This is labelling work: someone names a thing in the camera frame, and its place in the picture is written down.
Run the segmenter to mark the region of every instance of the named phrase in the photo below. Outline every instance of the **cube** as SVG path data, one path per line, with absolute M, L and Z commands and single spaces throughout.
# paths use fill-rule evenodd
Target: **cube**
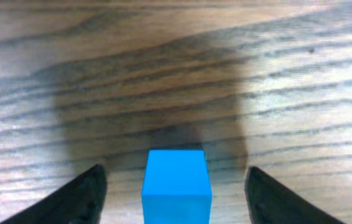
M 141 192 L 145 224 L 208 224 L 212 190 L 202 150 L 151 150 Z

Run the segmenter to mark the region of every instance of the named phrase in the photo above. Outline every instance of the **blue block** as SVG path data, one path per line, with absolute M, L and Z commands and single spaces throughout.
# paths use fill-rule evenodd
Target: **blue block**
M 208 224 L 212 190 L 202 150 L 151 150 L 141 193 L 145 224 Z

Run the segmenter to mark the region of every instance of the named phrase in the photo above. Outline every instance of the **tabletop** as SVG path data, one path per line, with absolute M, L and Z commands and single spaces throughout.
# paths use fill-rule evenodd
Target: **tabletop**
M 0 221 L 100 163 L 143 223 L 151 148 L 205 150 L 211 223 L 248 166 L 352 223 L 352 1 L 0 1 Z

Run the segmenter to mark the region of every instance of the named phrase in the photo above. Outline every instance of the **cube's top face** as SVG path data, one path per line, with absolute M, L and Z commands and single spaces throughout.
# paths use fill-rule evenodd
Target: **cube's top face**
M 202 150 L 151 150 L 142 195 L 212 195 Z

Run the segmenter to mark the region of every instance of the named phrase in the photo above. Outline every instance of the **wood grain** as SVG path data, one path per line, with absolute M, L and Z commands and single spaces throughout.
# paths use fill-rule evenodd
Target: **wood grain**
M 211 223 L 252 165 L 352 223 L 352 2 L 0 1 L 0 220 L 102 163 L 143 223 L 153 147 L 205 150 Z

